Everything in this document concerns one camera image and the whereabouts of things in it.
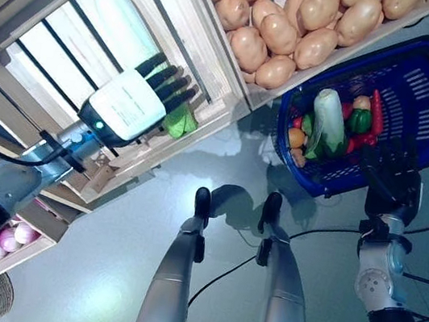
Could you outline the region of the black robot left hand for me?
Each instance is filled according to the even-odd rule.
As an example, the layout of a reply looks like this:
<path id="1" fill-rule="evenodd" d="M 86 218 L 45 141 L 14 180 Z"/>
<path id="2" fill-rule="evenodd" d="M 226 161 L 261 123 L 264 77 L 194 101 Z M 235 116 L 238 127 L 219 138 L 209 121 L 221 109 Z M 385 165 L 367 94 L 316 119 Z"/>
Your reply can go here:
<path id="1" fill-rule="evenodd" d="M 91 94 L 79 119 L 107 148 L 127 146 L 197 95 L 190 81 L 158 52 Z"/>

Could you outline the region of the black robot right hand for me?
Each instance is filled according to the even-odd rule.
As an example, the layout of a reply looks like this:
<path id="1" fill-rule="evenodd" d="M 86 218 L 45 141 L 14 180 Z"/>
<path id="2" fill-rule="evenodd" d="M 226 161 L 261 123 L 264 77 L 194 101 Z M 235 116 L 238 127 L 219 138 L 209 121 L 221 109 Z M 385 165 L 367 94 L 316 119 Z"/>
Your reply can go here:
<path id="1" fill-rule="evenodd" d="M 370 217 L 391 215 L 409 225 L 418 214 L 422 179 L 413 136 L 361 149 L 360 168 L 369 191 L 364 203 Z"/>

